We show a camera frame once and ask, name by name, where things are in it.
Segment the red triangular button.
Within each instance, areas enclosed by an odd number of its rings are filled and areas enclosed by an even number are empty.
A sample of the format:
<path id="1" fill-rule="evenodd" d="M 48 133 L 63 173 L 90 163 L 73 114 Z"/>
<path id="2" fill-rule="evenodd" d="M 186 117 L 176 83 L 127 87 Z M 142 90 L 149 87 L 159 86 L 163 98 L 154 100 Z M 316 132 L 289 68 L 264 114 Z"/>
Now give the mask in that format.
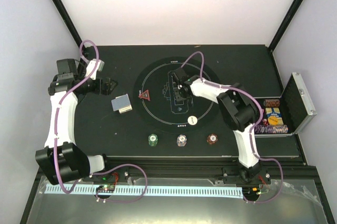
<path id="1" fill-rule="evenodd" d="M 145 99 L 145 100 L 148 100 L 148 101 L 151 100 L 151 99 L 150 99 L 150 92 L 149 92 L 148 89 L 145 90 L 145 91 L 143 91 L 142 93 L 140 93 L 138 97 L 139 97 L 140 99 Z"/>

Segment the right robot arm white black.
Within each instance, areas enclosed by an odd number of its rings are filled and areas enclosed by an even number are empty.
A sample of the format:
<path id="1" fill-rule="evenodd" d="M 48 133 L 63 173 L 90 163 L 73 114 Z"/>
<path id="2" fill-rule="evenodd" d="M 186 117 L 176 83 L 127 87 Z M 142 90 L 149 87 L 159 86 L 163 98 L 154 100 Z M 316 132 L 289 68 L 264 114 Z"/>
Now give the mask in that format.
<path id="1" fill-rule="evenodd" d="M 240 179 L 246 184 L 255 181 L 261 170 L 254 135 L 254 126 L 262 118 L 259 103 L 240 84 L 221 85 L 197 75 L 190 77 L 181 67 L 169 73 L 169 78 L 175 83 L 178 101 L 201 97 L 218 104 L 225 124 L 234 132 Z"/>

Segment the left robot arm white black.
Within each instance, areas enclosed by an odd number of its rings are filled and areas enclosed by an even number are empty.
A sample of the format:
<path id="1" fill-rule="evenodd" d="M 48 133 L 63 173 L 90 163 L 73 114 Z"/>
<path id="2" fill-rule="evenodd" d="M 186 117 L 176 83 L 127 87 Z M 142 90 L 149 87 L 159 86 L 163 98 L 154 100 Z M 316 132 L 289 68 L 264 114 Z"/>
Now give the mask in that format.
<path id="1" fill-rule="evenodd" d="M 112 178 L 113 168 L 105 164 L 104 156 L 86 155 L 77 147 L 74 137 L 78 97 L 88 93 L 109 95 L 117 85 L 110 78 L 96 76 L 103 66 L 103 61 L 93 59 L 86 71 L 79 73 L 74 59 L 57 61 L 58 74 L 48 88 L 52 105 L 49 133 L 44 148 L 35 153 L 36 162 L 52 185 L 93 173 L 100 181 Z"/>

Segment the green chip stack source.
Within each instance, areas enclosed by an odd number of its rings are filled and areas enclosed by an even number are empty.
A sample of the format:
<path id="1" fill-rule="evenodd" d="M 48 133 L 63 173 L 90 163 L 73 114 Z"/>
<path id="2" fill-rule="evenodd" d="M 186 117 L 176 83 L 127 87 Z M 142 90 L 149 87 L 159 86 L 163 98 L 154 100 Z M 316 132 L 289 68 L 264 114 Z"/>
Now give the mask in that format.
<path id="1" fill-rule="evenodd" d="M 158 143 L 158 136 L 156 134 L 150 134 L 148 137 L 148 144 L 151 147 L 155 147 Z"/>

